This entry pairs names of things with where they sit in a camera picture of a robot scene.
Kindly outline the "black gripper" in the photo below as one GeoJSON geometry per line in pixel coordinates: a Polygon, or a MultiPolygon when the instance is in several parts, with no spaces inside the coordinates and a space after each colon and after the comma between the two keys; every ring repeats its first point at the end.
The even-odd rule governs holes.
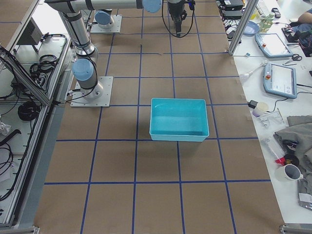
{"type": "Polygon", "coordinates": [[[175,31],[177,38],[181,37],[181,22],[187,16],[187,12],[185,10],[186,3],[186,0],[168,0],[167,3],[169,14],[172,20],[175,22],[175,31]]]}

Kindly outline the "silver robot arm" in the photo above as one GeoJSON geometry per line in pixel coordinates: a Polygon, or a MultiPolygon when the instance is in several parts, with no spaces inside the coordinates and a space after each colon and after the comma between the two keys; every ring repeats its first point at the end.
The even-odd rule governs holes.
{"type": "Polygon", "coordinates": [[[96,62],[98,50],[92,44],[82,19],[82,10],[106,11],[110,9],[145,9],[155,13],[163,10],[162,0],[48,0],[46,3],[57,10],[75,45],[78,59],[72,72],[80,86],[80,96],[71,100],[75,107],[98,107],[110,104],[112,77],[100,77],[96,62]]]}
{"type": "Polygon", "coordinates": [[[111,16],[112,9],[101,9],[95,11],[96,24],[102,29],[110,29],[113,27],[115,20],[111,16]]]}

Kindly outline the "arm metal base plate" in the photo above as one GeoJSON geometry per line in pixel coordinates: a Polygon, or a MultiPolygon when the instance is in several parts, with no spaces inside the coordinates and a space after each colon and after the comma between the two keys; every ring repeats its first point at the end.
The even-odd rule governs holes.
{"type": "Polygon", "coordinates": [[[70,106],[73,108],[109,107],[112,87],[112,76],[98,77],[97,86],[95,86],[94,90],[81,89],[79,83],[76,82],[75,88],[80,89],[80,91],[74,92],[74,100],[71,101],[70,106]]]}
{"type": "Polygon", "coordinates": [[[121,30],[122,15],[111,15],[107,24],[98,22],[94,19],[90,33],[91,34],[112,34],[119,33],[121,30]]]}

